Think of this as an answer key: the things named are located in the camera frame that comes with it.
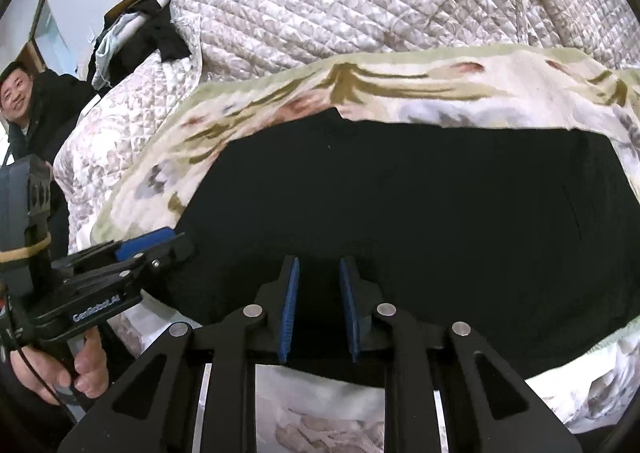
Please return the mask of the operator left hand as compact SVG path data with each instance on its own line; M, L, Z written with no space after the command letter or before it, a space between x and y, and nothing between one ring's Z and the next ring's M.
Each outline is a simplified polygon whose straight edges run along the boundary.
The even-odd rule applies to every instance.
M32 346L12 351L10 361L17 380L43 401L53 405L58 403L49 390L55 387L74 386L87 398L96 399L107 391L110 383L106 353L96 327L85 332L84 347L75 355L75 379L60 361Z

